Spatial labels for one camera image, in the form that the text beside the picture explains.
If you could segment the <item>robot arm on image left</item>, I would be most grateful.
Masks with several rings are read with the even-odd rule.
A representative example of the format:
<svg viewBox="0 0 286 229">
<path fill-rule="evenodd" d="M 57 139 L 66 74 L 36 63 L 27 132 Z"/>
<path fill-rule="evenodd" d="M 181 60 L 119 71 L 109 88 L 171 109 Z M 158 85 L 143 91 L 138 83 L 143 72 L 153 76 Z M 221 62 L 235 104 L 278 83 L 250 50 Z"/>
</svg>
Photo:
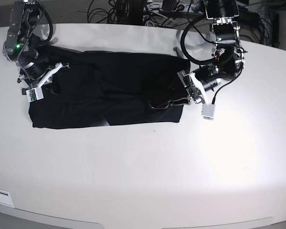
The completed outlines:
<svg viewBox="0 0 286 229">
<path fill-rule="evenodd" d="M 61 93 L 55 74 L 68 63 L 54 54 L 50 45 L 53 32 L 52 20 L 40 0 L 14 2 L 2 54 L 19 68 L 17 83 L 30 100 L 37 100 L 44 90 Z"/>
</svg>

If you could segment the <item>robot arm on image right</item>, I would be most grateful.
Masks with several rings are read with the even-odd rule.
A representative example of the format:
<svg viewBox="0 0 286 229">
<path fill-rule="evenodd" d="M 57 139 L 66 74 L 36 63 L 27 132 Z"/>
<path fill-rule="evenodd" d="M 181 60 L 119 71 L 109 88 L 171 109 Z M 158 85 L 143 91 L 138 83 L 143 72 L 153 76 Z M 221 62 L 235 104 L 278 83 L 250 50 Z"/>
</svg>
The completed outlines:
<svg viewBox="0 0 286 229">
<path fill-rule="evenodd" d="M 239 8 L 234 0 L 199 0 L 187 7 L 188 24 L 180 35 L 182 57 L 176 58 L 166 76 L 160 78 L 162 85 L 150 94 L 149 106 L 164 110 L 171 106 L 202 104 L 202 114 L 211 118 L 215 112 L 216 96 L 208 98 L 208 91 L 223 86 L 221 81 L 232 83 L 245 66 L 245 49 L 239 37 L 240 26 L 235 18 Z M 212 45 L 211 57 L 205 60 L 194 58 L 188 51 L 185 40 L 191 28 L 204 19 L 211 20 L 210 38 L 202 39 Z"/>
</svg>

